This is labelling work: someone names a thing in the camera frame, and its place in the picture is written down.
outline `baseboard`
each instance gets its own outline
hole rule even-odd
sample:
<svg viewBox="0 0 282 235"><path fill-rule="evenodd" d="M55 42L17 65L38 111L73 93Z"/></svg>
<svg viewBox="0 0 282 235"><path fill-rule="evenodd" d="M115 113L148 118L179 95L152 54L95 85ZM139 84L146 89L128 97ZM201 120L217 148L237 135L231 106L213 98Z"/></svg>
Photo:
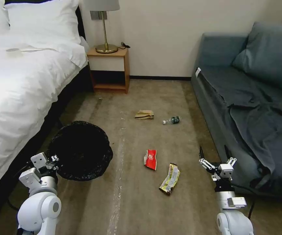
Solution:
<svg viewBox="0 0 282 235"><path fill-rule="evenodd" d="M191 77L130 76L130 79L190 81Z"/></svg>

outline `black bed frame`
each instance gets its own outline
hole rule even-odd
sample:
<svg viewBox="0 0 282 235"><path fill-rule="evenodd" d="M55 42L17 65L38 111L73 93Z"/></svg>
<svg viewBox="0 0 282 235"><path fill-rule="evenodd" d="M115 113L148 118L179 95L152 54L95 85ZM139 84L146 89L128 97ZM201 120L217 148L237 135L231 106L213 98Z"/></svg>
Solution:
<svg viewBox="0 0 282 235"><path fill-rule="evenodd" d="M79 8L76 10L76 15L78 18L79 35L85 38L83 21ZM44 119L44 123L40 131L28 141L25 147L13 160L5 175L1 178L0 210L18 182L19 170L22 169L28 161L30 161L31 156L37 154L37 151L40 149L46 136L48 136L53 126L56 123L60 123L59 117L74 94L78 91L84 90L93 91L90 74L90 67L88 65L84 67L79 74L63 89L58 96L58 101L52 104L51 109Z"/></svg>

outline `gray blanket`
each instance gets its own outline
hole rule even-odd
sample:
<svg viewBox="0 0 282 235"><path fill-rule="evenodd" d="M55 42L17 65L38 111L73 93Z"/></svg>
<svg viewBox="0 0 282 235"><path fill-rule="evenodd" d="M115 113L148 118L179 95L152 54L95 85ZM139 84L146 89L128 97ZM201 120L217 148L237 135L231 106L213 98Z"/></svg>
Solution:
<svg viewBox="0 0 282 235"><path fill-rule="evenodd" d="M282 195L282 90L233 67L202 67L218 92L246 145L267 169L256 187Z"/></svg>

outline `sofa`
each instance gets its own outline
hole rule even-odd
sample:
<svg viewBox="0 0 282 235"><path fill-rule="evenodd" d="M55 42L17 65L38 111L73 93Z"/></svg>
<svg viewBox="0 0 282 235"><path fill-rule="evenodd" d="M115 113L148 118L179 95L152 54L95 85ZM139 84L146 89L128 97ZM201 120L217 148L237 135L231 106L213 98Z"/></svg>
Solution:
<svg viewBox="0 0 282 235"><path fill-rule="evenodd" d="M282 24L204 33L191 83L221 161L237 158L233 182L282 197Z"/></svg>

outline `white duvet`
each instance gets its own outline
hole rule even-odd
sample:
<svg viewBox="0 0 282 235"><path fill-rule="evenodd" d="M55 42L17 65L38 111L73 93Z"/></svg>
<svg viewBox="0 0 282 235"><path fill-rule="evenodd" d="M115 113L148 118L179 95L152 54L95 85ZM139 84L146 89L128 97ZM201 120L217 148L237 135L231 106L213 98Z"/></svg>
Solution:
<svg viewBox="0 0 282 235"><path fill-rule="evenodd" d="M0 179L86 63L84 48L77 44L0 36Z"/></svg>

